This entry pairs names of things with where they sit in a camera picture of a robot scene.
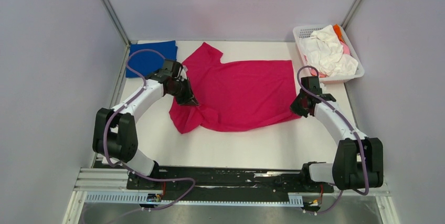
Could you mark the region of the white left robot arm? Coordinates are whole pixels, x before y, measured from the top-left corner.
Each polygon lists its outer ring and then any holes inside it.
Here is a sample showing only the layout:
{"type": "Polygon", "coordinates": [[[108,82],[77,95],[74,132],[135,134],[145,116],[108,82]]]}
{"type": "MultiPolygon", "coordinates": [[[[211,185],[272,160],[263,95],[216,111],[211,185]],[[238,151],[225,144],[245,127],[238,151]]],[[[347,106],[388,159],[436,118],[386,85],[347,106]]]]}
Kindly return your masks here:
{"type": "Polygon", "coordinates": [[[139,150],[136,123],[165,95],[173,96],[178,105],[198,106],[183,70],[181,63],[167,59],[160,69],[142,78],[142,85],[130,97],[96,113],[93,151],[103,155],[112,166],[121,165],[141,175],[140,181],[148,189],[160,184],[161,175],[155,171],[157,162],[139,150]]]}

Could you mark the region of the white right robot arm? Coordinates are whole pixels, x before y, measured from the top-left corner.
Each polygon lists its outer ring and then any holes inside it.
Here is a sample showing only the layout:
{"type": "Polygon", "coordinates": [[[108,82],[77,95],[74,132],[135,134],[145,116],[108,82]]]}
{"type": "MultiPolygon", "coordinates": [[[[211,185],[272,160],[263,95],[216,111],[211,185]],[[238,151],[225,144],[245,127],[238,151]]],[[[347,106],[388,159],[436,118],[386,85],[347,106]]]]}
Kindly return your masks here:
{"type": "Polygon", "coordinates": [[[340,190],[355,190],[364,194],[384,183],[383,144],[368,137],[345,117],[336,99],[323,93],[318,77],[299,80],[300,92],[291,103],[291,111],[301,117],[313,116],[328,130],[337,145],[332,163],[309,162],[302,167],[300,185],[313,191],[320,183],[340,190]]]}

